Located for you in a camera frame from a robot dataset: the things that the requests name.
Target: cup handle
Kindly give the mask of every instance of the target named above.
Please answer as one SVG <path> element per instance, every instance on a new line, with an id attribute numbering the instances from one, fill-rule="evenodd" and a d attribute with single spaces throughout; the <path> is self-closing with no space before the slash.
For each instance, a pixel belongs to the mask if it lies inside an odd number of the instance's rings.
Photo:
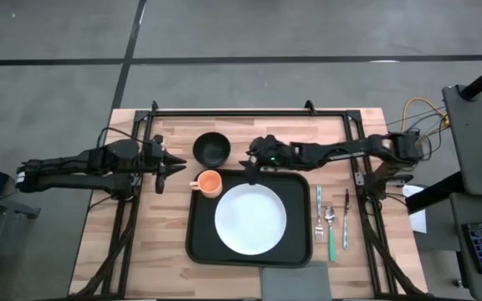
<path id="1" fill-rule="evenodd" d="M 189 182 L 189 186 L 193 190 L 200 190 L 200 188 L 198 188 L 198 182 L 195 182 L 195 181 Z"/>

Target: orange cup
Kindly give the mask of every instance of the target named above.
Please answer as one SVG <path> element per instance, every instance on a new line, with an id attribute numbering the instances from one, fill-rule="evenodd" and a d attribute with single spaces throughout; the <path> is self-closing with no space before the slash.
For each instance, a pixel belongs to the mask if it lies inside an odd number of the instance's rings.
<path id="1" fill-rule="evenodd" d="M 203 171 L 196 181 L 189 182 L 189 186 L 207 198 L 214 198 L 223 191 L 223 179 L 216 171 Z"/>

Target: knife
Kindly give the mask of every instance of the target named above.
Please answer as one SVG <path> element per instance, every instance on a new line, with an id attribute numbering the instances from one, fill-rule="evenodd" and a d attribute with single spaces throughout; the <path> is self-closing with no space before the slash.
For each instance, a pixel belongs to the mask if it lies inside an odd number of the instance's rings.
<path id="1" fill-rule="evenodd" d="M 345 217 L 343 218 L 343 248 L 349 248 L 349 221 L 347 221 L 347 213 L 349 213 L 349 190 L 345 189 Z"/>

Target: black tray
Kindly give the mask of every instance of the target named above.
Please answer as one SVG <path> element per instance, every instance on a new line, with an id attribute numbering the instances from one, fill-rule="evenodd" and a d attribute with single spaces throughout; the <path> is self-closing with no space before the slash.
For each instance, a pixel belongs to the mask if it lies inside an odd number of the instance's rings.
<path id="1" fill-rule="evenodd" d="M 185 248 L 196 263 L 257 267 L 300 268 L 312 254 L 310 188 L 306 179 L 292 172 L 261 172 L 258 184 L 274 191 L 284 203 L 287 224 L 279 243 L 259 255 L 243 255 L 227 247 L 215 228 L 218 201 L 229 189 L 247 182 L 243 171 L 217 170 L 223 178 L 223 193 L 208 199 L 193 191 Z"/>

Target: green handle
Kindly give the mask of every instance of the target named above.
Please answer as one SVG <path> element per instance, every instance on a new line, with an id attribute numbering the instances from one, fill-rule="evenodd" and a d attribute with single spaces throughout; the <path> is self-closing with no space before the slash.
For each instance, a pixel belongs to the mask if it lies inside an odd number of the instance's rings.
<path id="1" fill-rule="evenodd" d="M 336 250 L 334 249 L 334 229 L 328 229 L 328 257 L 332 262 L 336 260 Z"/>

